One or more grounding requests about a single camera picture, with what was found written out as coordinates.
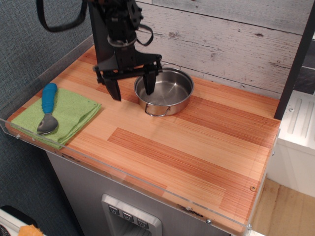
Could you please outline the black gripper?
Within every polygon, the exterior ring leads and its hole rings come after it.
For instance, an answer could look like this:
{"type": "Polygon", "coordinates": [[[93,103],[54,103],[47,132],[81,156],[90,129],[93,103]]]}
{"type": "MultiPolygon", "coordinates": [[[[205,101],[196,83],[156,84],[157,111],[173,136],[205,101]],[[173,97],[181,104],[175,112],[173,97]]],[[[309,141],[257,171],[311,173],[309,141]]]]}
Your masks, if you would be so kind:
{"type": "Polygon", "coordinates": [[[121,101],[120,79],[142,76],[146,94],[154,92],[156,76],[162,72],[159,54],[145,54],[135,46],[113,47],[108,43],[95,43],[97,65],[94,67],[98,83],[105,84],[114,100],[121,101]]]}

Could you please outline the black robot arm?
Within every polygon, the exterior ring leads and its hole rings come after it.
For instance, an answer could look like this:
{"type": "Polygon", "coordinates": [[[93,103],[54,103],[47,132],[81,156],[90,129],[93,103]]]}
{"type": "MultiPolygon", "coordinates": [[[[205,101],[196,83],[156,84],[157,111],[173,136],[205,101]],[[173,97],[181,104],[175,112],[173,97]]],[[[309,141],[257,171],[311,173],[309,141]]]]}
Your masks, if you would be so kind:
{"type": "Polygon", "coordinates": [[[142,8],[133,0],[90,0],[88,2],[97,65],[97,81],[106,86],[115,100],[121,100],[118,80],[141,76],[146,93],[154,92],[162,72],[159,54],[136,50],[136,31],[151,31],[141,24],[142,8]]]}

